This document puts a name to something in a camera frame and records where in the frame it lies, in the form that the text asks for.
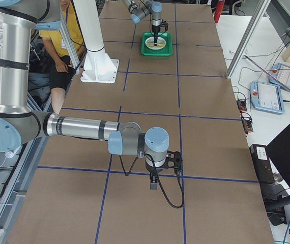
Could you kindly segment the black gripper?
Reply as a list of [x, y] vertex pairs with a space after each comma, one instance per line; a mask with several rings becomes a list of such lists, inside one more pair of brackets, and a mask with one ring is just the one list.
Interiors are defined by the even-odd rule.
[[158, 34], [160, 32], [160, 26], [159, 25], [151, 25], [151, 31], [153, 36], [153, 40], [154, 40], [154, 46], [158, 46]]
[[157, 174], [166, 168], [167, 168], [167, 163], [163, 163], [162, 165], [156, 166], [156, 168], [154, 168], [153, 163], [146, 160], [146, 169], [150, 173], [150, 190], [157, 190], [157, 187], [158, 187]]

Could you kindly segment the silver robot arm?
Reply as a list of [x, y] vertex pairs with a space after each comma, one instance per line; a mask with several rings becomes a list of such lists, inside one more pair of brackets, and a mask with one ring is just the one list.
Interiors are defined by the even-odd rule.
[[160, 127], [142, 132], [137, 123], [59, 116], [27, 106], [30, 38], [33, 29], [59, 29], [59, 1], [0, 1], [0, 152], [43, 136], [107, 141], [112, 155], [144, 158], [150, 188], [161, 185], [168, 167], [169, 135]]
[[153, 33], [154, 46], [158, 43], [158, 34], [162, 27], [162, 4], [157, 1], [142, 2], [143, 6], [140, 7], [136, 1], [122, 0], [131, 14], [131, 19], [135, 24], [139, 23], [146, 16], [151, 15], [151, 30]]

